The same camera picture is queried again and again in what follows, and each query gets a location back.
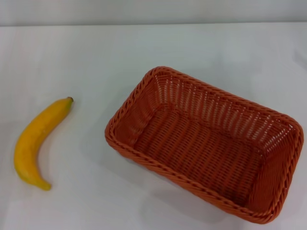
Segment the wicker basket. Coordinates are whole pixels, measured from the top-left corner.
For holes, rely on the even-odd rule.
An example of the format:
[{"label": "wicker basket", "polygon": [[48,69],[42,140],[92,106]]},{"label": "wicker basket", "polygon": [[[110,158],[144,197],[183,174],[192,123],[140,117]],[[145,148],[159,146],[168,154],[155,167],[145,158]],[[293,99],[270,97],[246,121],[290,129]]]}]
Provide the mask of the wicker basket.
[{"label": "wicker basket", "polygon": [[289,116],[168,67],[145,75],[105,136],[122,156],[259,224],[279,215],[304,141]]}]

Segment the basket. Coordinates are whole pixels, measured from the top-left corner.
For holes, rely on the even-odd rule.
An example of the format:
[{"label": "basket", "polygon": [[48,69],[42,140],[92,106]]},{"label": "basket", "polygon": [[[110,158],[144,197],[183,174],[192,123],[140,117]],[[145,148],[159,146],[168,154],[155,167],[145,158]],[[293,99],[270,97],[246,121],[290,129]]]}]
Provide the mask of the basket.
[{"label": "basket", "polygon": [[279,215],[304,141],[289,116],[168,67],[144,76],[105,136],[122,156],[259,224]]}]

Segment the white table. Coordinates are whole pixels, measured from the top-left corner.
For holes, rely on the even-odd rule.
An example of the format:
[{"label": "white table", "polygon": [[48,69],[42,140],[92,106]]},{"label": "white table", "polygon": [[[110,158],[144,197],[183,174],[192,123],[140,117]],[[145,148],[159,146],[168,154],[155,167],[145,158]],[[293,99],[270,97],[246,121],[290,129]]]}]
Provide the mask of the white table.
[{"label": "white table", "polygon": [[[303,148],[279,217],[252,224],[117,154],[107,122],[144,74],[165,65],[286,113],[307,127],[307,23],[0,28],[0,230],[307,228]],[[53,188],[22,182],[20,132],[57,98],[74,108],[43,144]]]}]

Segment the orange basket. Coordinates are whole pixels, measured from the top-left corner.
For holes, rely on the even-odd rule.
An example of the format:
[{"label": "orange basket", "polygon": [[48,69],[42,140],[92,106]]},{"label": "orange basket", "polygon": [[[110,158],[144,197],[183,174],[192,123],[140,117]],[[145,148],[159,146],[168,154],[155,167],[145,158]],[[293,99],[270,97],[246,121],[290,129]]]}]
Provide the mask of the orange basket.
[{"label": "orange basket", "polygon": [[105,136],[122,156],[259,224],[279,215],[304,141],[289,116],[168,67],[145,75]]}]

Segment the white surface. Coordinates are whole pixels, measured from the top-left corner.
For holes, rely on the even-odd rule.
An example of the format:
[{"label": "white surface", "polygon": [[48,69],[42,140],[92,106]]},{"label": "white surface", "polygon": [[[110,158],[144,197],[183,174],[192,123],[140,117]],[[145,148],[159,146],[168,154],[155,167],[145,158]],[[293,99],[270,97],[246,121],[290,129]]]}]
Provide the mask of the white surface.
[{"label": "white surface", "polygon": [[[307,23],[0,28],[0,230],[306,229],[307,153],[272,223],[203,202],[110,148],[107,122],[151,68],[166,65],[307,127]],[[43,144],[53,188],[12,165],[20,132],[57,98],[71,114]]]},{"label": "white surface", "polygon": [[307,21],[305,0],[0,0],[0,25]]}]

